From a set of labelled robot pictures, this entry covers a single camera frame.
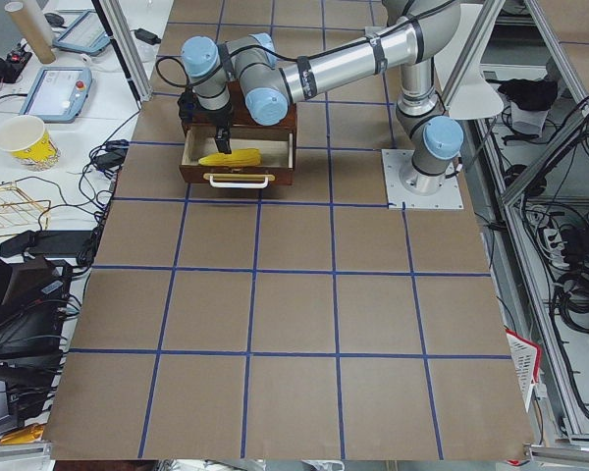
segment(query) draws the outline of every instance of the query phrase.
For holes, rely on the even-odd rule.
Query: metal mounting plate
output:
[[[430,196],[414,194],[403,186],[400,182],[400,168],[410,160],[412,152],[407,149],[382,149],[389,209],[463,209],[456,177],[446,179],[441,189]],[[454,165],[450,164],[447,173],[453,171]]]

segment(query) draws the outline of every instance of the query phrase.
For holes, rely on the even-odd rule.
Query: yellow paper cup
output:
[[[0,125],[0,149],[32,170],[49,169],[61,155],[46,124],[32,115],[15,116]]]

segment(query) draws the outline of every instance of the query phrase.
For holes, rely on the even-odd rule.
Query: drawer handle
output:
[[[226,177],[231,179],[232,176],[225,174],[224,176],[217,176],[214,174],[209,175],[209,184],[214,188],[246,188],[246,189],[262,189],[268,186],[268,183],[275,178],[272,176],[266,175],[260,178],[263,178],[263,182],[261,183],[253,183],[253,182],[216,182],[217,177]]]

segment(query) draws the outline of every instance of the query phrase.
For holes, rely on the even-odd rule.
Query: yellow corn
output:
[[[262,161],[259,149],[236,149],[231,154],[217,152],[198,159],[199,165],[210,167],[254,167]]]

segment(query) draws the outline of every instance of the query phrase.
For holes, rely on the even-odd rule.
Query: wooden box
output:
[[[244,106],[244,97],[237,82],[228,85],[234,105],[231,127],[233,150],[258,148],[262,161],[257,167],[208,167],[198,159],[217,152],[216,128],[204,116],[194,116],[192,123],[182,123],[186,146],[179,166],[188,183],[209,183],[215,187],[262,188],[268,184],[293,184],[296,153],[296,106],[277,125],[260,126]]]
[[[216,129],[193,126],[186,134],[184,157],[180,166],[188,183],[210,183],[215,187],[266,187],[268,184],[292,184],[295,168],[293,133],[288,130],[232,128],[232,149],[258,148],[262,162],[256,167],[210,167],[198,159],[218,152],[214,142]]]

